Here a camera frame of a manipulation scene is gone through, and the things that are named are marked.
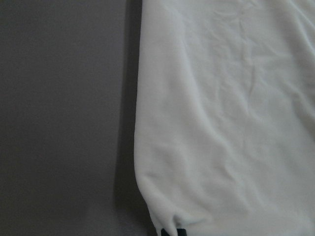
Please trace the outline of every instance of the white fleece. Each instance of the white fleece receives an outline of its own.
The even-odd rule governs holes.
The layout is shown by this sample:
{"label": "white fleece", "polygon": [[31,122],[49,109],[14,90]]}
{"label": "white fleece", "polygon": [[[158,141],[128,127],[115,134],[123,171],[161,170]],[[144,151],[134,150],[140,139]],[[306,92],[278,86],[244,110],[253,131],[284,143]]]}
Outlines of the white fleece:
{"label": "white fleece", "polygon": [[143,0],[134,163],[157,234],[315,235],[315,1]]}

